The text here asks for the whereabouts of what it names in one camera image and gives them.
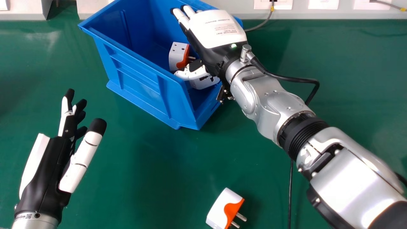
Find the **green tabletop surface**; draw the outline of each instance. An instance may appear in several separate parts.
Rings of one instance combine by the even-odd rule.
[[[100,117],[108,126],[61,229],[207,229],[225,187],[246,199],[242,229],[287,227],[289,157],[237,103],[221,106],[200,131],[168,127],[106,88],[76,6],[61,4],[47,21],[0,22],[0,227],[13,222],[37,134],[57,134],[68,88],[74,101],[88,100],[85,125]],[[310,108],[407,175],[406,20],[276,20],[247,37],[270,71],[320,80]],[[302,98],[312,89],[282,84]],[[307,188],[295,172],[292,228],[328,228]]]

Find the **robotic arm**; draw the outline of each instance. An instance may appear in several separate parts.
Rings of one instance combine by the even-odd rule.
[[[278,79],[288,77],[262,66],[231,15],[222,10],[195,12],[190,6],[171,13],[206,70],[222,81],[218,100],[235,100],[258,131],[295,161],[310,182],[309,201],[333,227],[407,227],[407,200],[394,172],[284,90]]]
[[[84,176],[106,130],[103,119],[94,119],[89,129],[78,128],[85,118],[87,101],[72,106],[74,90],[62,99],[58,136],[38,134],[21,179],[20,201],[15,206],[12,229],[57,228],[62,210]],[[75,151],[76,141],[83,141]]]

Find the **gray cable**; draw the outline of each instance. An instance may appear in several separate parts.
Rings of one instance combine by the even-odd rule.
[[[396,8],[396,9],[398,9],[398,10],[403,9],[402,7],[398,7],[398,6],[393,5],[393,4],[391,4],[391,3],[388,3],[388,2],[377,1],[377,0],[370,0],[369,2],[372,2],[372,3],[380,3],[380,4],[383,4],[383,5],[387,5],[387,6],[390,6],[390,7]]]
[[[274,0],[271,0],[271,6],[274,7]],[[249,28],[249,29],[245,29],[245,32],[250,32],[250,31],[253,31],[253,30],[255,30],[255,29],[258,29],[258,28],[262,27],[264,24],[266,24],[266,23],[270,20],[272,14],[273,14],[273,10],[270,10],[269,16],[267,17],[266,20],[264,20],[264,21],[263,21],[262,23],[260,23],[259,25],[256,25],[255,27],[252,27],[252,28]]]

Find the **white and orange plug adapter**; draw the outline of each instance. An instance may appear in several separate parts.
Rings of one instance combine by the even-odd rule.
[[[206,224],[213,229],[227,229],[230,225],[240,228],[233,219],[237,216],[242,221],[247,221],[247,218],[239,213],[239,209],[244,201],[245,199],[241,196],[225,188],[216,199],[208,216],[206,216]]]

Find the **screw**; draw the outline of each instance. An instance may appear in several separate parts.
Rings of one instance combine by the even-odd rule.
[[[248,44],[243,45],[242,47],[242,52],[240,53],[240,62],[241,63],[247,63],[248,60],[246,58],[246,55],[248,52],[250,52],[252,50],[252,47]]]

